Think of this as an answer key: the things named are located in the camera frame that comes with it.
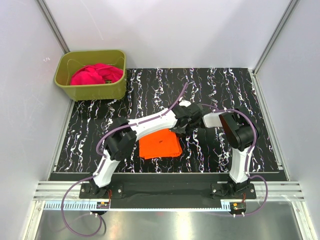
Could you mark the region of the orange t shirt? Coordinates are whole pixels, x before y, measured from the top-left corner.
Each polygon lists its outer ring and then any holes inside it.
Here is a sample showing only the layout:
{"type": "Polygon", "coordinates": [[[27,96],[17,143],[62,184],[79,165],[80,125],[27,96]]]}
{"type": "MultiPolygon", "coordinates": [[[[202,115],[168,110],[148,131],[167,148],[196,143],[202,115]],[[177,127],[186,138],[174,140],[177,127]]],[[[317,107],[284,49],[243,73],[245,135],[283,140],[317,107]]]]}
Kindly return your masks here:
{"type": "Polygon", "coordinates": [[[168,128],[142,137],[138,144],[139,156],[145,160],[179,157],[183,152],[178,136],[168,128]]]}

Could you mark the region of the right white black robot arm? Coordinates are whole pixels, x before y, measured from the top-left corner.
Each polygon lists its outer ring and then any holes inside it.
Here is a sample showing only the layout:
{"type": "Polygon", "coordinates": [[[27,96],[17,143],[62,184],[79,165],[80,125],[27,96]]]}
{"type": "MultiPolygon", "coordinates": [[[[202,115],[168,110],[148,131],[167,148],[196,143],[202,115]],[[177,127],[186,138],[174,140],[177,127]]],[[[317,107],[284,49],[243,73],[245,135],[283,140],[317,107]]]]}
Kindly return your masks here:
{"type": "Polygon", "coordinates": [[[214,186],[212,197],[243,199],[254,178],[250,175],[249,168],[260,130],[255,127],[241,107],[206,112],[202,104],[192,103],[186,109],[190,114],[188,130],[223,128],[228,144],[232,147],[229,180],[220,186],[214,186]]]}

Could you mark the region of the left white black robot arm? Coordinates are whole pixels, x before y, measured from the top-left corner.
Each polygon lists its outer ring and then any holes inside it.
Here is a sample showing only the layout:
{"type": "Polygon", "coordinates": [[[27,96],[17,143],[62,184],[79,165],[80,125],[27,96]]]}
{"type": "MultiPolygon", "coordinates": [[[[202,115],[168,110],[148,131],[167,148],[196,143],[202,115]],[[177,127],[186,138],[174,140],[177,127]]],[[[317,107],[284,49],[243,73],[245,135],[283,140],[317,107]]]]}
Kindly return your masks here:
{"type": "Polygon", "coordinates": [[[89,180],[90,192],[97,198],[108,193],[108,185],[119,163],[130,157],[141,138],[164,129],[181,130],[192,120],[191,103],[182,101],[174,107],[142,118],[119,117],[97,145],[101,161],[89,180]]]}

